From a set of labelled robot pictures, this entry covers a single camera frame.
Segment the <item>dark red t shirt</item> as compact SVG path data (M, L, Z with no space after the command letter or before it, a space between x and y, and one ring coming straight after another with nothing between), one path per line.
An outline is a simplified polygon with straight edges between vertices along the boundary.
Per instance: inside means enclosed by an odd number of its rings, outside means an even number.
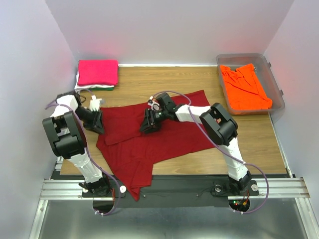
M141 103L102 108L104 134L98 136L96 143L111 171L135 201L140 198L141 188L151 185L155 163L213 148L191 122L165 120L159 131L141 133L146 107Z

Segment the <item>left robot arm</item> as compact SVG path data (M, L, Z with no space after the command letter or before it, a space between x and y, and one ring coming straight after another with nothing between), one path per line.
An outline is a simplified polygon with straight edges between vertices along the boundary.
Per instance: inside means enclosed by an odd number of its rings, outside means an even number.
M47 139L57 157L71 162L83 175L79 186L94 196L106 197L111 184L106 173L91 161L84 130L103 134L102 99L91 96L89 107L83 107L76 91L60 94L47 105L55 107L52 115L42 121Z

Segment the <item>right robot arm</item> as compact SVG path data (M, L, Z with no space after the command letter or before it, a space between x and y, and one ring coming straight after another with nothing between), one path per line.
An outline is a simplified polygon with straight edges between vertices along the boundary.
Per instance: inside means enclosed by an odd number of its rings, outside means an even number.
M160 130L164 120L195 123L210 142L223 154L228 167L229 188L233 194L247 190L251 173L241 156L238 145L238 124L220 104L196 107L176 104L166 92L151 96L145 109L140 132L151 133Z

